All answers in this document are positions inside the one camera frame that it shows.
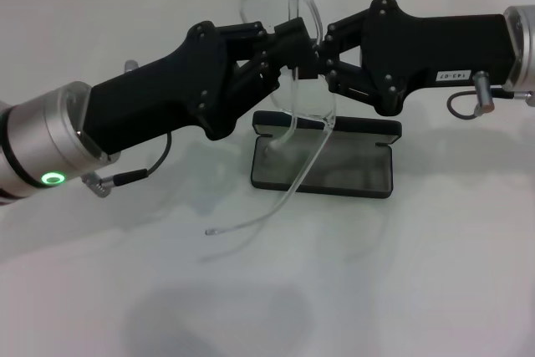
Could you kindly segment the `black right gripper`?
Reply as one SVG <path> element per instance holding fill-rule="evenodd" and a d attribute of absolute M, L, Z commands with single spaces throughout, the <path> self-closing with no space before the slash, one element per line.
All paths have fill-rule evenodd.
<path fill-rule="evenodd" d="M 362 68 L 329 58 L 360 44 Z M 330 23 L 313 54 L 331 93 L 383 116 L 398 115 L 418 89 L 470 86 L 480 71 L 502 85 L 516 60 L 501 14 L 418 18 L 395 0 L 374 0 L 369 9 Z"/>

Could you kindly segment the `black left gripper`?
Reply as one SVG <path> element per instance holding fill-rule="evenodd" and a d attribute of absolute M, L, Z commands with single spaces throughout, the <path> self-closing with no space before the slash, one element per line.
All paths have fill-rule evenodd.
<path fill-rule="evenodd" d="M 223 99 L 229 72 L 220 30 L 199 23 L 171 54 L 95 85 L 83 131 L 108 154 L 187 126 L 220 140 L 237 121 Z"/>

